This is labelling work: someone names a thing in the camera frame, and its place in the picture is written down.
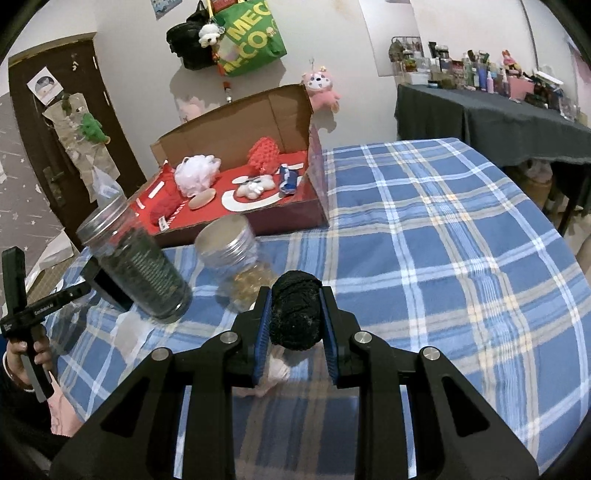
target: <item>dark gray tablecloth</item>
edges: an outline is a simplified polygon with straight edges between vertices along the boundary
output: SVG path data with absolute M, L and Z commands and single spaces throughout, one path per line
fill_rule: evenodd
M 591 163 L 591 129 L 501 95 L 399 85 L 395 115 L 401 140 L 459 138 L 499 167 L 530 158 Z

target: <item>brown wooden door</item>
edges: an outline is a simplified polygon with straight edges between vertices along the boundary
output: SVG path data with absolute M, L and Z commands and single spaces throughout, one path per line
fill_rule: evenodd
M 128 197 L 145 183 L 145 176 L 111 106 L 92 39 L 49 48 L 22 60 L 10 62 L 10 95 L 27 155 L 39 185 L 49 199 L 51 209 L 60 219 L 70 239 L 80 248 L 76 229 L 97 204 L 90 202 L 80 174 L 60 144 L 53 124 L 43 117 L 46 107 L 27 87 L 27 83 L 43 67 L 47 67 L 61 83 L 64 92 L 84 95 L 90 113 L 111 138 L 107 149 L 121 173 L 117 182 Z M 58 102 L 60 97 L 58 95 L 53 102 Z

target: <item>pink box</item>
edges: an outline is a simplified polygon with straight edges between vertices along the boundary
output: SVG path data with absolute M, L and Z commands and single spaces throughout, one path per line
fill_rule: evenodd
M 509 91 L 511 92 L 511 98 L 524 100 L 526 94 L 534 93 L 534 82 L 509 77 Z

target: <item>door handle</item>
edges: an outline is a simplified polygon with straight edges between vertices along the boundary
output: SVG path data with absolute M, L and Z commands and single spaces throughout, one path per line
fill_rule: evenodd
M 54 174 L 51 167 L 48 166 L 43 169 L 43 175 L 45 176 L 45 179 L 47 180 L 47 184 L 49 185 L 51 195 L 53 196 L 57 205 L 60 207 L 63 207 L 66 204 L 66 200 L 61 192 L 61 188 L 58 185 L 57 181 L 60 178 L 62 178 L 65 175 L 65 173 L 63 171 L 59 171 L 56 174 Z

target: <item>blue item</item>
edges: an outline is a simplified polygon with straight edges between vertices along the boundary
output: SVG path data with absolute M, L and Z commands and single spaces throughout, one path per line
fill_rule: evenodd
M 267 349 L 269 346 L 269 324 L 271 323 L 271 300 L 272 294 L 271 290 L 269 290 L 267 299 L 265 300 L 265 308 L 261 317 L 258 335 L 256 337 L 255 369 L 252 375 L 253 385 L 258 385 L 265 371 L 265 363 L 267 362 Z
M 478 67 L 478 80 L 480 81 L 480 89 L 486 92 L 486 79 L 488 78 L 488 71 L 486 67 Z
M 293 195 L 297 189 L 297 170 L 290 170 L 287 166 L 279 167 L 279 175 L 281 183 L 279 184 L 279 191 L 285 195 Z
M 326 299 L 324 298 L 324 292 L 320 290 L 320 304 L 322 305 L 322 313 L 324 320 L 324 335 L 322 341 L 324 343 L 324 353 L 326 356 L 326 366 L 328 367 L 329 375 L 335 384 L 337 377 L 339 376 L 339 367 L 337 365 L 338 351 L 335 339 L 335 333 L 330 324 L 330 317 L 328 308 L 326 307 Z
M 589 409 L 591 288 L 564 239 L 500 169 L 459 140 L 357 145 L 324 158 L 330 227 L 262 237 L 273 270 L 323 280 L 340 309 L 392 346 L 441 349 L 545 470 Z M 201 346 L 235 318 L 193 245 L 165 253 L 196 301 L 177 323 L 150 325 L 133 365 L 159 346 Z M 88 256 L 68 269 L 66 286 Z M 96 296 L 71 307 L 46 326 L 60 353 L 62 390 L 85 420 L 132 364 L 109 341 L 120 311 Z M 288 360 L 287 384 L 263 398 L 234 399 L 237 458 L 244 455 L 254 478 L 280 478 L 310 462 L 310 475 L 352 478 L 355 392 L 332 387 L 322 345 Z M 188 402 L 181 418 L 187 410 Z

